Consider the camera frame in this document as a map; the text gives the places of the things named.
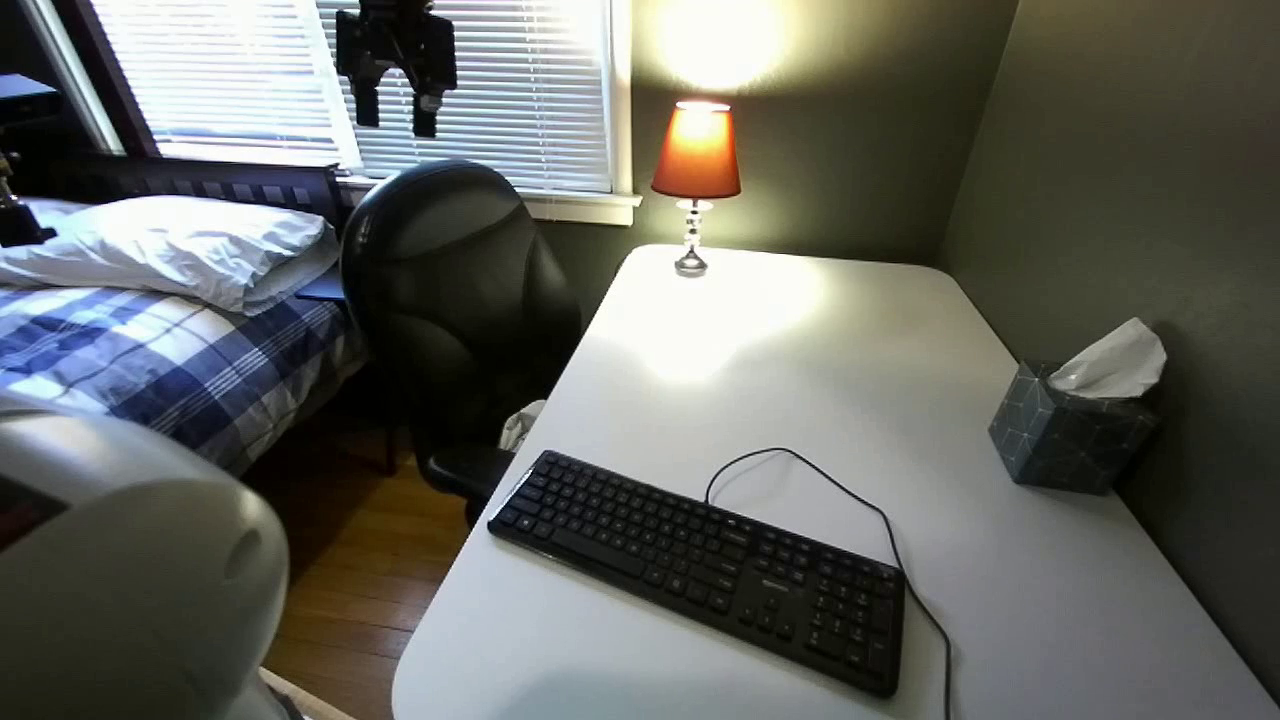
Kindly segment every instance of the black keyboard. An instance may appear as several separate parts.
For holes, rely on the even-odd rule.
[[[545,450],[490,530],[603,585],[892,696],[904,575],[808,537]]]

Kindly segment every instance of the black chair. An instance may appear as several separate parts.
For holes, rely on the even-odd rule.
[[[346,282],[422,470],[475,518],[509,467],[505,419],[571,357],[575,286],[518,187],[468,161],[369,193],[346,222]]]

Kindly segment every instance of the lamp base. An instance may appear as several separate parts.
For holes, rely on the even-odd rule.
[[[684,249],[684,255],[675,261],[680,277],[703,277],[709,261],[695,249]]]

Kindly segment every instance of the pillow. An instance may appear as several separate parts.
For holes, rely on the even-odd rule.
[[[54,218],[45,243],[0,249],[0,282],[92,282],[263,312],[342,261],[318,211],[203,194],[136,194]]]

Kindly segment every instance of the table lamp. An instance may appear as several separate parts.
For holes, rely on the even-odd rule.
[[[735,118],[734,103],[680,100],[669,125],[654,187],[687,198],[680,277],[709,273],[700,255],[700,198],[735,194]]]

